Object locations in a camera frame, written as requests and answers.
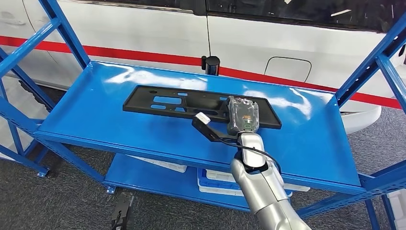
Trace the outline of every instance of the black post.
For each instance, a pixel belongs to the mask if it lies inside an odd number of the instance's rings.
[[[220,67],[220,59],[216,56],[202,57],[202,69],[206,70],[208,75],[218,76],[218,68]]]

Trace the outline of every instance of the gray carpet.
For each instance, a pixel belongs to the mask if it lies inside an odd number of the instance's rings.
[[[63,92],[46,90],[57,101]],[[400,110],[384,108],[381,118],[367,129],[349,135],[358,170],[373,173],[406,158],[406,116]],[[112,153],[73,147],[84,161],[105,173]],[[0,161],[1,229],[13,230],[109,230],[117,194],[108,195],[89,177],[58,156],[48,153],[45,165],[53,178],[38,178],[36,172],[10,161]],[[332,193],[312,189],[295,193],[292,204],[304,207]],[[381,229],[388,220],[379,199],[374,206]],[[363,203],[306,219],[314,230],[369,230]],[[220,208],[162,195],[135,192],[129,230],[257,230],[250,213]]]

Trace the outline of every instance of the car door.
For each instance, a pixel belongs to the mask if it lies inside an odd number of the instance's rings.
[[[223,67],[340,87],[404,10],[366,0],[207,0],[211,54]],[[403,67],[404,53],[392,58]],[[359,92],[393,96],[381,72]],[[341,108],[376,107],[351,101]]]
[[[22,0],[0,0],[0,47],[6,53],[10,54],[16,44],[34,33]],[[64,72],[47,51],[33,50],[19,62],[19,66],[40,84],[61,88],[72,83],[62,77]]]
[[[24,3],[35,30],[49,21],[37,1]],[[203,73],[199,66],[166,62],[209,55],[204,0],[59,0],[58,3],[81,43],[98,54],[91,59]],[[46,40],[63,43],[56,32]],[[148,53],[121,58],[126,51]],[[81,70],[72,54],[50,53],[72,80],[79,75]]]

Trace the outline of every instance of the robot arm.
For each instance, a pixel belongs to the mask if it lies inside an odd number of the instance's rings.
[[[231,172],[262,229],[311,230],[289,203],[278,168],[264,152],[261,136],[255,133],[259,127],[258,106],[247,99],[229,97],[228,108],[228,135],[210,128],[210,118],[203,113],[193,118],[192,125],[210,141],[237,147]]]
[[[258,134],[249,132],[242,133],[239,140],[254,138],[256,142],[262,142],[262,138]],[[243,146],[252,147],[246,141],[241,141],[242,143],[244,143]],[[254,151],[243,149],[242,154],[237,154],[231,161],[231,172],[239,184],[251,212],[259,219],[261,227],[264,230],[310,230],[289,203],[288,196],[283,189],[283,179],[273,160],[265,155],[258,155]],[[262,163],[263,165],[260,167],[249,165]],[[247,168],[256,173],[248,173]]]

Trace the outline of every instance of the blue container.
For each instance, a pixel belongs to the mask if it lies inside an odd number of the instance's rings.
[[[199,178],[200,186],[240,190],[240,186],[237,183],[208,179],[206,177],[206,169],[197,168],[197,178]],[[288,196],[292,196],[292,190],[285,189],[285,192]]]

